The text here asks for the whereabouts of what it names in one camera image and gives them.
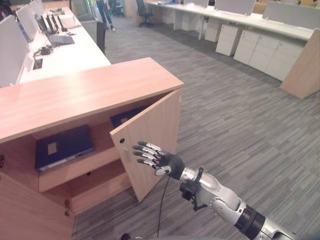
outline cabinet shelf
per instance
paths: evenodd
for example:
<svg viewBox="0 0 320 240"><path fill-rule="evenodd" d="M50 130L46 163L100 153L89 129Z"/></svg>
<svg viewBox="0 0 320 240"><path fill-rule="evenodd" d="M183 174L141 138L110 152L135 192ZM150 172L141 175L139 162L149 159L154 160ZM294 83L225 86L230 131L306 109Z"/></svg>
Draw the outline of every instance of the cabinet shelf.
<svg viewBox="0 0 320 240"><path fill-rule="evenodd" d="M45 192L119 159L119 152L109 134L112 129L110 122L92 126L90 135L94 152L40 173L39 192Z"/></svg>
<svg viewBox="0 0 320 240"><path fill-rule="evenodd" d="M131 187L121 160L79 176L65 184L71 193L71 209L79 214Z"/></svg>

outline black office chair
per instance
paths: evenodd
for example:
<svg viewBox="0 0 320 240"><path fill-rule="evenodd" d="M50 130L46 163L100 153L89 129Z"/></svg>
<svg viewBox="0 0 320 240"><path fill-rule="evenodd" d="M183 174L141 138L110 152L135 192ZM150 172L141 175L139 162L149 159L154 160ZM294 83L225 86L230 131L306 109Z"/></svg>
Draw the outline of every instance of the black office chair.
<svg viewBox="0 0 320 240"><path fill-rule="evenodd" d="M149 22L149 18L153 16L153 14L152 12L147 12L144 0L136 0L136 4L138 6L138 11L136 14L144 18L144 22L140 23L139 28L144 24L147 27L153 26L153 24Z"/></svg>
<svg viewBox="0 0 320 240"><path fill-rule="evenodd" d="M105 36L107 25L104 22L96 22L96 44L105 55Z"/></svg>

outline cabinet hinge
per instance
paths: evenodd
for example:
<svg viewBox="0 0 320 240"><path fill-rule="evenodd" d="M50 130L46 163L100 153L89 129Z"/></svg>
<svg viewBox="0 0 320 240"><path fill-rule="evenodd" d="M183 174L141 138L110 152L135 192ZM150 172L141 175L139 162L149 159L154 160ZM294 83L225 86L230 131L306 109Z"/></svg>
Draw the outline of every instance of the cabinet hinge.
<svg viewBox="0 0 320 240"><path fill-rule="evenodd" d="M64 208L65 208L64 215L69 217L69 211L70 211L70 200L69 199L66 199L64 201Z"/></svg>

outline dark blue binder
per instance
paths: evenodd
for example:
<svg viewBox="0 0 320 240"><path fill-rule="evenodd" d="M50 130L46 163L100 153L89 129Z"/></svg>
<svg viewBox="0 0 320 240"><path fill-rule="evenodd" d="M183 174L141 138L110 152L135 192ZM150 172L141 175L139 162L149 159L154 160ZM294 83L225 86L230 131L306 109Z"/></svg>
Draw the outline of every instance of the dark blue binder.
<svg viewBox="0 0 320 240"><path fill-rule="evenodd" d="M35 170L42 172L93 151L87 125L63 131L36 142Z"/></svg>

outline black cable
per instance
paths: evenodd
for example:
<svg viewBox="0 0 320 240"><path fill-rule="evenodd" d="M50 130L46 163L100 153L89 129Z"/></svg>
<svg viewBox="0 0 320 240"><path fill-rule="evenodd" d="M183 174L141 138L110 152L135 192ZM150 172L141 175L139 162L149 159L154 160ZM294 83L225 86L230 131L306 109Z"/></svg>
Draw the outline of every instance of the black cable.
<svg viewBox="0 0 320 240"><path fill-rule="evenodd" d="M159 230L160 230L160 217L161 217L161 209L162 209L162 203L164 202L164 197L165 197L165 193L166 193L166 189L169 183L169 179L170 177L168 176L168 180L166 181L164 190L163 190L163 194L162 194L162 198L161 198L161 203L160 203L160 209L159 209L159 219L158 219L158 230L156 233L156 238L159 238Z"/></svg>

